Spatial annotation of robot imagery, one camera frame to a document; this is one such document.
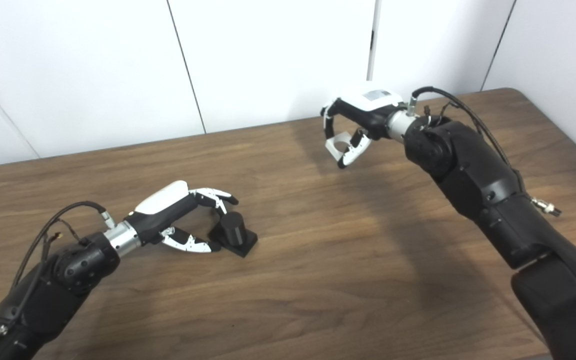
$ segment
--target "black cable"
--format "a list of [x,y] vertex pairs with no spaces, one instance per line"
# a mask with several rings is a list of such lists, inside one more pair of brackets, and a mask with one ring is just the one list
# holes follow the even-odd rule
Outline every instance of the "black cable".
[[41,228],[41,231],[39,231],[39,233],[37,234],[37,237],[35,237],[34,240],[32,240],[32,244],[30,244],[30,248],[28,248],[28,251],[25,253],[25,256],[23,256],[23,260],[21,261],[21,264],[19,265],[19,269],[16,271],[16,274],[14,275],[14,280],[12,281],[12,286],[10,287],[10,291],[12,291],[19,284],[19,280],[21,280],[21,276],[24,273],[24,269],[26,268],[26,265],[28,264],[28,260],[30,259],[30,256],[34,253],[35,248],[37,248],[37,245],[41,241],[42,237],[48,232],[48,229],[50,229],[50,227],[53,226],[54,223],[57,223],[58,219],[63,214],[65,214],[66,212],[69,212],[70,210],[72,210],[74,208],[78,208],[78,207],[94,208],[99,212],[99,214],[102,214],[103,212],[106,211],[105,207],[103,207],[102,205],[99,205],[96,202],[92,202],[92,201],[80,201],[80,202],[71,203],[70,205],[59,210]]
[[440,121],[441,121],[441,119],[444,118],[444,113],[446,112],[446,109],[447,109],[450,105],[453,105],[453,107],[455,107],[455,108],[457,107],[457,105],[453,104],[453,101],[452,101],[452,100],[446,102],[446,105],[444,105],[444,106],[441,108],[441,112],[439,112],[439,120],[440,120]]
[[445,96],[446,98],[451,100],[453,103],[458,105],[458,107],[460,107],[460,109],[462,109],[464,112],[466,112],[466,114],[468,114],[470,116],[470,118],[472,119],[472,122],[474,123],[475,127],[477,128],[477,132],[481,134],[481,132],[479,130],[482,130],[482,132],[486,135],[486,137],[491,142],[494,150],[496,150],[496,152],[499,154],[499,157],[501,157],[501,160],[503,162],[505,162],[506,165],[510,166],[510,161],[508,161],[508,157],[506,156],[506,153],[504,152],[504,150],[501,148],[501,145],[499,145],[499,142],[497,141],[497,139],[495,139],[495,137],[492,135],[492,133],[490,132],[488,126],[486,126],[484,121],[482,121],[482,119],[480,119],[480,117],[477,116],[477,114],[475,114],[475,112],[473,110],[471,110],[470,107],[468,107],[468,105],[464,104],[463,101],[459,100],[459,98],[454,96],[452,93],[445,91],[445,90],[442,90],[442,89],[434,88],[432,86],[425,86],[423,88],[416,89],[415,91],[412,92],[412,97],[414,99],[417,99],[421,94],[426,93],[426,92],[434,92],[436,94]]
[[73,227],[71,227],[71,224],[69,224],[68,222],[66,222],[60,218],[63,214],[66,214],[66,212],[69,212],[70,210],[72,210],[74,208],[78,208],[78,207],[94,208],[99,212],[99,214],[102,214],[103,212],[106,211],[105,207],[103,207],[102,205],[99,205],[96,202],[80,201],[80,202],[71,203],[70,205],[59,210],[55,215],[52,216],[52,218],[50,218],[50,220],[48,220],[48,222],[46,222],[46,224],[41,228],[41,231],[39,231],[39,233],[37,234],[37,237],[35,237],[35,239],[32,241],[32,244],[30,244],[30,248],[28,249],[25,256],[23,257],[23,260],[22,260],[21,264],[19,265],[19,269],[17,270],[17,272],[14,276],[13,284],[12,284],[12,287],[10,288],[11,291],[19,284],[19,280],[21,279],[21,276],[24,273],[24,269],[26,268],[26,265],[28,264],[28,260],[30,259],[30,256],[32,256],[32,254],[34,253],[35,249],[37,248],[37,245],[39,244],[39,241],[41,241],[41,239],[43,239],[43,246],[41,247],[41,258],[39,260],[39,267],[37,268],[36,273],[34,273],[34,276],[32,277],[32,281],[30,281],[30,286],[26,290],[25,294],[23,294],[23,298],[22,298],[21,302],[19,303],[18,308],[16,308],[16,312],[14,313],[12,319],[10,319],[10,321],[8,322],[8,328],[12,328],[17,323],[17,321],[19,320],[21,315],[23,314],[25,307],[26,307],[26,304],[28,303],[30,296],[32,296],[33,292],[35,291],[37,284],[39,284],[39,279],[41,278],[41,275],[44,272],[44,267],[46,266],[46,262],[48,261],[48,253],[50,253],[50,246],[53,243],[53,241],[60,238],[62,235],[61,232],[57,232],[57,233],[55,233],[55,235],[48,237],[46,234],[47,234],[48,230],[50,230],[51,226],[53,226],[55,223],[59,223],[59,222],[63,223],[64,225],[66,225],[66,227],[68,228],[70,233],[73,234],[73,236],[76,239],[78,239],[78,235],[75,232],[75,230],[73,229]]
[[64,220],[62,218],[58,218],[57,221],[64,224],[66,226],[66,228],[68,228],[68,231],[70,231],[70,234],[72,235],[72,237],[75,240],[80,241],[80,236],[77,235],[77,232],[75,232],[75,229],[71,226],[70,223],[68,223],[66,220]]
[[43,236],[43,246],[41,247],[41,260],[39,260],[39,268],[37,268],[37,271],[34,273],[28,290],[25,292],[25,294],[23,294],[23,298],[21,299],[18,308],[16,308],[16,312],[7,324],[9,329],[11,329],[17,323],[21,315],[24,313],[26,304],[28,303],[30,296],[33,294],[33,291],[39,283],[39,278],[41,278],[41,275],[44,272],[44,267],[46,267],[46,260],[48,260],[48,253],[50,252],[50,244],[52,244],[56,239],[59,239],[60,237],[62,237],[61,232],[57,232],[51,237],[47,237],[46,235]]

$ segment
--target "black square base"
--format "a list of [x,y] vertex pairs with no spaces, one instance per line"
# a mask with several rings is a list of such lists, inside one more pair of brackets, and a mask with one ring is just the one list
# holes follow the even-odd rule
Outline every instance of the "black square base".
[[251,230],[246,229],[246,242],[240,246],[232,246],[226,240],[226,235],[224,235],[224,229],[220,223],[217,223],[212,230],[208,233],[208,239],[213,242],[218,242],[222,247],[232,251],[236,255],[245,258],[250,252],[250,249],[257,243],[257,234]]

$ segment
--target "black block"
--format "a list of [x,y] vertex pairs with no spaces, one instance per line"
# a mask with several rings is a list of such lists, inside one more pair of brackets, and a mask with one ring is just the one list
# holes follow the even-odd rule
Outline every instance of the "black block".
[[242,214],[235,211],[223,215],[208,233],[208,238],[242,258],[246,257],[258,240],[257,234],[244,225]]

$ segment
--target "robotic arm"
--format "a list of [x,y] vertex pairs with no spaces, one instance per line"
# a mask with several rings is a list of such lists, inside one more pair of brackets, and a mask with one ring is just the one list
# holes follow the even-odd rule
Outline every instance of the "robotic arm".
[[[443,111],[432,116],[426,109],[424,116],[416,115],[418,96],[426,92],[448,97],[471,116],[476,130],[443,116]],[[510,281],[512,290],[554,360],[576,360],[576,246],[540,214],[539,210],[555,216],[561,212],[528,195],[521,174],[510,166],[481,119],[455,96],[432,87],[414,91],[409,105],[381,89],[342,96],[322,110],[329,150],[336,114],[361,126],[346,143],[345,153],[338,157],[331,151],[338,166],[345,168],[363,153],[368,145],[362,147],[362,142],[386,138],[402,143],[407,159],[430,175],[455,210],[473,221],[517,270]]]
[[[227,213],[224,201],[238,204],[229,193],[208,187],[189,190],[188,184],[179,180],[149,196],[116,225],[106,209],[94,202],[74,203],[55,214],[39,232],[12,289],[0,303],[0,360],[34,357],[44,344],[61,334],[94,287],[137,248],[162,242],[193,253],[219,251],[221,244],[201,240],[172,223],[199,205],[214,208],[223,217]],[[109,229],[77,239],[77,243],[48,256],[50,243],[58,237],[46,235],[50,226],[79,206],[98,210]],[[41,239],[41,262],[19,280],[25,262]]]

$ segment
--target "wood grain tabletop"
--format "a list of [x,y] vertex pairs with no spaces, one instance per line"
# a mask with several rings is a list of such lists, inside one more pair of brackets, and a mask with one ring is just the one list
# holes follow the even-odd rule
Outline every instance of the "wood grain tabletop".
[[[548,219],[576,244],[576,145],[518,91],[460,98],[530,194],[563,210]],[[456,109],[448,115],[469,123]],[[258,244],[245,259],[164,244],[133,251],[37,359],[511,360],[547,351],[510,289],[513,271],[401,144],[376,141],[339,170],[320,118],[0,166],[0,301],[57,210],[92,200],[119,220],[174,180],[233,193],[240,205],[230,209]],[[104,229],[91,210],[64,219],[80,235]],[[203,208],[176,224],[205,237],[216,219]]]

